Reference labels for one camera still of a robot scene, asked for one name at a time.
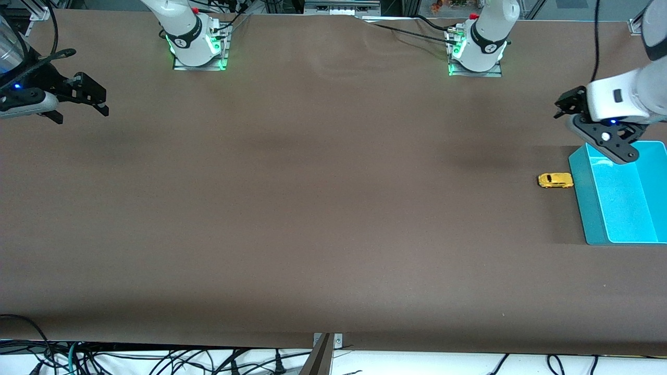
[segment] black band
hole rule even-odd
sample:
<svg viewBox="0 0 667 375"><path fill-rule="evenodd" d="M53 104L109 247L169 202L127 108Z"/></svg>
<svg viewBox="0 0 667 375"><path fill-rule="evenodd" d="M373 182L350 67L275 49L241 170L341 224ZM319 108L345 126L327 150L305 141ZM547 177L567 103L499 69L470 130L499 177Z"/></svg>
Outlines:
<svg viewBox="0 0 667 375"><path fill-rule="evenodd" d="M642 41L644 42L644 49L648 55L649 60L655 61L661 57L667 56L667 38L663 39L660 43L649 47L644 40L644 33L642 33Z"/></svg>
<svg viewBox="0 0 667 375"><path fill-rule="evenodd" d="M176 45L178 48L189 48L190 43L197 39L199 34L201 33L201 18L195 16L197 19L197 23L195 24L195 27L190 30L189 32L183 34L183 35L172 35L170 33L167 33L167 37L169 40Z"/></svg>
<svg viewBox="0 0 667 375"><path fill-rule="evenodd" d="M490 41L489 39L482 37L477 31L477 21L475 21L470 27L470 35L472 36L472 40L475 42L475 44L480 46L482 53L487 55L496 52L507 40L507 37L504 37L499 41Z"/></svg>

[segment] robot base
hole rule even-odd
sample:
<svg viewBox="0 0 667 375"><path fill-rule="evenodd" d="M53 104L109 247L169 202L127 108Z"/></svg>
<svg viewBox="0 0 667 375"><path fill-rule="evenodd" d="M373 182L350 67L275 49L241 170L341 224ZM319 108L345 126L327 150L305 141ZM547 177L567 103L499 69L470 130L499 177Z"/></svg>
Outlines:
<svg viewBox="0 0 667 375"><path fill-rule="evenodd" d="M454 57L452 56L454 54L454 50L460 48L462 44L462 37L464 30L463 27L464 27L463 23L459 23L456 25L456 27L450 27L447 31L444 32L446 40L453 40L456 41L457 43L457 44L447 43L447 59L449 61L450 75L465 75L466 77L502 77L502 71L500 70L500 62L497 62L493 66L493 68L487 71L477 72L466 69L463 65L461 65L461 63L458 60L454 59Z"/></svg>
<svg viewBox="0 0 667 375"><path fill-rule="evenodd" d="M219 27L219 21L213 19L213 27ZM173 57L173 69L174 70L189 70L189 71L221 71L227 69L227 60L229 59L229 43L231 41L231 30L233 26L226 27L213 34L214 37L217 37L217 41L211 41L213 48L220 51L217 55L213 56L211 61L207 62L204 65L198 67L192 67L183 64L180 62L176 56Z"/></svg>

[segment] cable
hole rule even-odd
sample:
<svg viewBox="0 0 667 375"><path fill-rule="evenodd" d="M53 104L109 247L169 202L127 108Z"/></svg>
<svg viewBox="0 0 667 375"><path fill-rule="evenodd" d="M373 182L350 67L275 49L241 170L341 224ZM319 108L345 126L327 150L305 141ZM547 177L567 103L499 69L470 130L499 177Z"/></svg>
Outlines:
<svg viewBox="0 0 667 375"><path fill-rule="evenodd" d="M236 21L237 18L241 17L242 14L243 14L243 12L236 13L236 16L230 22L228 22L227 25L224 25L222 27L218 27L217 29L213 29L213 32L217 33L220 30L227 29L229 26L231 26L232 23L234 23L234 21Z"/></svg>
<svg viewBox="0 0 667 375"><path fill-rule="evenodd" d="M595 2L595 16L593 21L593 28L595 33L595 67L593 68L593 75L590 81L595 81L598 75L598 67L600 66L600 0Z"/></svg>
<svg viewBox="0 0 667 375"><path fill-rule="evenodd" d="M24 322L29 323L34 329L37 330L37 333L41 336L42 340L44 341L44 344L46 344L46 347L48 348L49 353L51 354L51 359L53 360L53 363L56 363L56 361L55 361L55 352L53 351L53 347L51 346L51 343L49 343L49 339L46 338L46 335L44 334L44 332L37 325L37 323L35 323L31 318L28 318L28 317L25 317L25 316L22 316L22 315L17 315L17 314L0 314L0 318L20 319L20 320L23 320ZM55 375L58 375L58 369L54 368L53 372L54 372Z"/></svg>
<svg viewBox="0 0 667 375"><path fill-rule="evenodd" d="M560 367L560 374L557 373L553 367L551 367L551 358L555 358L556 361L558 362L558 367ZM563 363L560 361L560 358L555 355L555 354L549 354L546 356L546 365L549 367L549 370L551 370L551 373L553 375L565 375L565 369L563 369Z"/></svg>
<svg viewBox="0 0 667 375"><path fill-rule="evenodd" d="M593 375L595 372L595 367L598 366L598 355L593 355L593 365L590 367L590 371L588 372L588 375Z"/></svg>
<svg viewBox="0 0 667 375"><path fill-rule="evenodd" d="M298 356L307 356L308 354L310 354L310 352L303 352L303 353L296 353L296 354L288 354L287 356L282 356L281 359L293 358L293 357L298 357ZM257 370L258 368L263 368L264 366L266 366L266 365L268 365L268 364L271 364L271 363L273 363L273 362L275 362L275 359L270 360L270 361L266 361L266 362L261 363L261 364L256 364L255 367L251 368L250 370L244 372L244 373L241 374L241 375L248 375L249 373L251 373L251 372Z"/></svg>
<svg viewBox="0 0 667 375"><path fill-rule="evenodd" d="M249 349L239 349L239 350L234 350L234 351L231 353L231 356L227 357L227 359L225 359L224 361L222 361L222 363L220 364L220 366L218 366L218 367L211 373L211 375L218 375L218 374L222 371L222 369L225 368L225 366L227 366L228 364L230 364L231 361L235 360L236 358L239 358L239 356L241 356L243 353L247 352L248 350L249 350Z"/></svg>
<svg viewBox="0 0 667 375"><path fill-rule="evenodd" d="M504 356L502 356L502 358L500 359L500 362L498 362L498 364L496 365L496 369L493 370L492 372L490 372L489 375L498 375L498 372L500 371L500 368L502 367L502 364L505 363L505 360L509 356L510 356L510 353L507 353Z"/></svg>
<svg viewBox="0 0 667 375"><path fill-rule="evenodd" d="M246 16L241 20L241 22L239 22L239 24L236 25L236 27L234 27L234 28L229 32L229 35L234 34L234 31L237 31L237 30L241 27L241 25L243 25L243 23L246 22L246 21L250 18L250 16L251 16L250 14L249 14L249 15L246 15Z"/></svg>
<svg viewBox="0 0 667 375"><path fill-rule="evenodd" d="M76 347L76 345L76 342L72 343L72 346L69 347L69 352L67 353L67 366L70 372L74 372L74 365L72 364L72 361L74 359L74 347Z"/></svg>
<svg viewBox="0 0 667 375"><path fill-rule="evenodd" d="M278 349L275 350L275 371L273 373L275 375L283 375L287 372L285 370L285 366L283 366L283 358L280 356L280 351Z"/></svg>
<svg viewBox="0 0 667 375"><path fill-rule="evenodd" d="M217 7L218 9L220 9L221 12L224 12L222 9L223 5L220 5L219 3L217 5L212 5L211 3L213 3L213 1L209 1L208 4L197 0L188 0L188 1L195 4L206 5L207 7Z"/></svg>
<svg viewBox="0 0 667 375"><path fill-rule="evenodd" d="M53 11L53 6L51 6L50 0L46 0L46 8L49 9L51 14L51 20L53 20L53 46L51 47L50 55L53 55L58 50L58 21L55 19L55 12Z"/></svg>
<svg viewBox="0 0 667 375"><path fill-rule="evenodd" d="M421 37L421 38L431 39L431 40L435 40L435 41L441 41L441 42L443 42L443 43L447 43L447 44L456 44L455 41L450 41L450 40L440 39L440 38L436 38L436 37L430 37L429 35L424 35L424 34L419 34L419 33L413 33L412 31L407 31L407 30L396 29L395 27L391 27L391 26L379 25L379 24L377 24L377 23L374 23L373 25L375 25L375 26L377 26L377 27L381 27L381 28L383 28L383 29L389 29L389 30L398 31L399 33L405 33L405 34L414 35L414 36L416 36L416 37Z"/></svg>
<svg viewBox="0 0 667 375"><path fill-rule="evenodd" d="M456 26L456 24L453 24L451 26L446 26L446 27L438 26L435 23L432 23L431 20L429 20L428 18L426 18L426 17L424 17L423 15L420 15L420 14L414 15L414 16L412 16L412 18L421 19L422 21L426 22L430 27L433 27L434 29L440 30L440 31L447 31L448 28Z"/></svg>
<svg viewBox="0 0 667 375"><path fill-rule="evenodd" d="M70 56L74 55L75 53L77 53L76 49L74 49L74 48L65 48L61 51L58 51L58 52L56 52L52 55L49 55L49 56L43 58L42 60L39 60L38 63L31 66L29 69L26 69L23 73L19 74L18 76L16 76L11 81L5 83L2 87L0 87L0 91L11 87L14 83L17 83L18 81L21 81L23 78L26 78L30 73L37 70L37 68L40 68L43 65L45 65L45 64L47 64L47 63L49 63L53 60L64 59L66 57L70 57ZM2 314L2 316L11 316L11 315L13 315L13 314Z"/></svg>

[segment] metal mounting plate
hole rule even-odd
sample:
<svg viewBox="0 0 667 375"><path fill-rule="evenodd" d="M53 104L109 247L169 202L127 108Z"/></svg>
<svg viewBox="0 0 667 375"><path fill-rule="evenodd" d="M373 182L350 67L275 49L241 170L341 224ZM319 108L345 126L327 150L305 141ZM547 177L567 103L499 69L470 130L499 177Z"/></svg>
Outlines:
<svg viewBox="0 0 667 375"><path fill-rule="evenodd" d="M313 334L313 348L317 344L317 340L322 336L321 333ZM343 347L343 334L333 334L333 348L340 349Z"/></svg>
<svg viewBox="0 0 667 375"><path fill-rule="evenodd" d="M219 27L219 20L213 19L213 28ZM226 27L213 34L213 37L219 37L220 40L212 41L213 47L219 50L220 52L214 56L211 61L204 65L198 67L192 67L183 64L180 62L176 56L173 58L173 69L174 70L188 70L188 71L221 71L227 69L227 60L229 59L229 44L231 42L231 31L233 26Z"/></svg>
<svg viewBox="0 0 667 375"><path fill-rule="evenodd" d="M457 31L460 31L461 28L457 27L451 27L449 30L445 31L445 39L446 40L453 40L460 42L460 39L462 38L461 33L458 33ZM460 44L458 45L452 45L452 44L447 44L447 59L448 59L448 69L449 69L449 74L450 75L464 75L466 77L502 77L502 71L500 69L500 61L496 62L496 64L489 70L483 71L483 72L477 72L477 71L470 71L466 69L461 63L454 59L452 57L452 54L454 53L455 48L459 48Z"/></svg>

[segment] metal bracket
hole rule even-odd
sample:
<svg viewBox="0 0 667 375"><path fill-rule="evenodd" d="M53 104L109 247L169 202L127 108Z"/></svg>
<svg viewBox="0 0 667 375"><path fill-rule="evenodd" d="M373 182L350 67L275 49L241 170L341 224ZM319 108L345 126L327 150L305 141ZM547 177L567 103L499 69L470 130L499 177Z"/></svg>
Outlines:
<svg viewBox="0 0 667 375"><path fill-rule="evenodd" d="M308 359L305 360L299 375L329 375L331 372L331 361L334 358L334 345L336 345L336 335L338 334L315 335L319 335L316 340L317 344L310 352Z"/></svg>
<svg viewBox="0 0 667 375"><path fill-rule="evenodd" d="M644 11L639 13L637 17L628 20L628 29L631 35L642 34L642 19L644 18Z"/></svg>
<svg viewBox="0 0 667 375"><path fill-rule="evenodd" d="M317 341L321 336L322 334L313 334L313 348L317 346ZM333 334L333 348L343 348L343 334Z"/></svg>
<svg viewBox="0 0 667 375"><path fill-rule="evenodd" d="M462 23L457 24L455 27L450 27L445 31L445 39L455 41L456 44L447 43L447 59L449 61L449 74L450 75L464 75L466 77L502 77L502 70L500 69L500 61L497 61L496 64L487 71L470 71L466 69L461 63L454 59L453 54L457 53L459 48L463 45L464 36L463 28L459 27L463 25Z"/></svg>
<svg viewBox="0 0 667 375"><path fill-rule="evenodd" d="M211 27L214 29L220 28L220 20L213 18L211 22ZM233 26L225 27L222 30L219 30L217 33L214 33L212 36L216 37L218 40L211 40L211 48L216 49L219 53L214 56L211 61L207 62L204 65L198 67L191 67L185 65L180 60L176 58L176 55L173 57L173 69L174 70L188 70L188 71L219 71L227 69L227 60L229 59L229 44L231 42L231 31Z"/></svg>

